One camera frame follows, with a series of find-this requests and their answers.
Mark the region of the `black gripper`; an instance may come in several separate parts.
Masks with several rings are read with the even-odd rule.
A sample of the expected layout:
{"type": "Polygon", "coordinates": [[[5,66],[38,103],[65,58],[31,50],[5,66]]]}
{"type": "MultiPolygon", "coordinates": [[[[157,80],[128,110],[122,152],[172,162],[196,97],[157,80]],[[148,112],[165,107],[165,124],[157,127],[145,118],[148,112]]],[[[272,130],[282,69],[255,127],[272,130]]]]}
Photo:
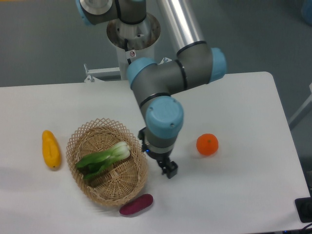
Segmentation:
{"type": "Polygon", "coordinates": [[[145,133],[146,128],[143,128],[138,132],[138,139],[142,141],[142,152],[146,152],[149,157],[156,160],[159,167],[162,168],[162,175],[166,175],[168,179],[171,179],[178,171],[178,165],[170,160],[173,145],[167,148],[156,147],[148,141],[145,133]]]}

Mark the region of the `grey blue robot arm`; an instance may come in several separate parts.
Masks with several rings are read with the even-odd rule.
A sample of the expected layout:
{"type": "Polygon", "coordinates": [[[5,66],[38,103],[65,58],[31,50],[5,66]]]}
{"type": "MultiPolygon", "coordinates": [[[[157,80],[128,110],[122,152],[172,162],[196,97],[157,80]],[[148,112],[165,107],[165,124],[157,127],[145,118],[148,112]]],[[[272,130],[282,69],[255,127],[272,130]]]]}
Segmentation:
{"type": "Polygon", "coordinates": [[[183,108],[173,95],[223,78],[224,54],[207,45],[188,0],[158,1],[176,52],[175,60],[160,64],[146,53],[161,32],[158,20],[147,12],[146,1],[78,0],[76,6],[86,24],[108,24],[107,37],[123,52],[121,78],[128,80],[146,124],[138,133],[142,151],[172,178],[178,166],[170,154],[184,120],[183,108]]]}

